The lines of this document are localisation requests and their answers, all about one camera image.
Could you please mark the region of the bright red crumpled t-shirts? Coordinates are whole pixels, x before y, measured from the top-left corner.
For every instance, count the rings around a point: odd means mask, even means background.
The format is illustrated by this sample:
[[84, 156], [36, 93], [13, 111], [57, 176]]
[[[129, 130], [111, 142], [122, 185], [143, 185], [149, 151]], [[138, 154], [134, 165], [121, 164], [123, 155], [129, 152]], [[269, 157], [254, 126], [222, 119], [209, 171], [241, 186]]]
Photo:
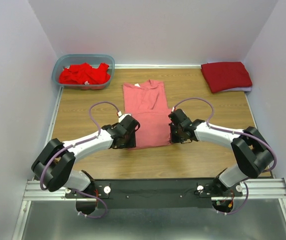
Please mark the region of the bright red crumpled t-shirts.
[[102, 85], [111, 78], [108, 68], [106, 63], [101, 63], [98, 68], [88, 63], [74, 64], [63, 70], [58, 82], [65, 85]]

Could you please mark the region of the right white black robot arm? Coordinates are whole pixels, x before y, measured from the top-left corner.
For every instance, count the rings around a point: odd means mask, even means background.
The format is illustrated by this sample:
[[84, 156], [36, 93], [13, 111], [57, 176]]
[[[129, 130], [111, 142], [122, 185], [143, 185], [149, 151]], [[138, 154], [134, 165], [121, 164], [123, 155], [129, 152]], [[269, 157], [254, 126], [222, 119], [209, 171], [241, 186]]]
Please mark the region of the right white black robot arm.
[[209, 142], [231, 149], [234, 153], [236, 164], [204, 186], [200, 191], [202, 194], [224, 196], [235, 184], [256, 179], [269, 164], [277, 162], [275, 153], [255, 127], [232, 129], [201, 119], [191, 121], [182, 109], [172, 110], [168, 117], [171, 121], [171, 143]]

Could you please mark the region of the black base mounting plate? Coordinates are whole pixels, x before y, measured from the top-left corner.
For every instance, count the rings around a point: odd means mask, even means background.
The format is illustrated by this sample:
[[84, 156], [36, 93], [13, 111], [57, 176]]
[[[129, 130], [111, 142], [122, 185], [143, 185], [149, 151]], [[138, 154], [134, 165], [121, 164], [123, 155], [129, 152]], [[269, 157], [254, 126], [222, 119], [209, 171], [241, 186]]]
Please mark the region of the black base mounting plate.
[[157, 179], [97, 179], [81, 192], [72, 190], [66, 198], [76, 198], [76, 208], [82, 212], [99, 209], [162, 209], [211, 208], [219, 201], [219, 208], [241, 197], [239, 183], [225, 188], [213, 178], [157, 178]]

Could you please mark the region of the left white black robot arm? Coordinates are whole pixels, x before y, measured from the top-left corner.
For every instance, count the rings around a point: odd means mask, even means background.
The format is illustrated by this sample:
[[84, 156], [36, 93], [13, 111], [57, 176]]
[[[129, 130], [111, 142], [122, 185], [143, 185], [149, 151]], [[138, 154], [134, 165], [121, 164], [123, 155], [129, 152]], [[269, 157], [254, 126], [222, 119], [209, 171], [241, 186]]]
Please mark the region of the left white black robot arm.
[[95, 133], [79, 139], [51, 139], [31, 166], [42, 190], [55, 192], [61, 187], [76, 189], [84, 198], [93, 194], [93, 178], [85, 171], [75, 171], [76, 162], [93, 153], [108, 149], [136, 147], [140, 123], [130, 114], [122, 115], [115, 124], [104, 125]]

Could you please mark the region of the pink t-shirt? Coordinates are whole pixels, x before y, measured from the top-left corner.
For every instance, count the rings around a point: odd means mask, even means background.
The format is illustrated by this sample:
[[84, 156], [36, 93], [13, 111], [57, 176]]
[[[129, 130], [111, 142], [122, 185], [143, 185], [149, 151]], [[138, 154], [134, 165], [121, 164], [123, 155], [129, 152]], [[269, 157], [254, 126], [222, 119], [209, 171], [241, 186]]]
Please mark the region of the pink t-shirt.
[[136, 148], [146, 149], [170, 144], [170, 119], [165, 86], [162, 81], [148, 80], [144, 83], [123, 84], [126, 113], [140, 123], [136, 132]]

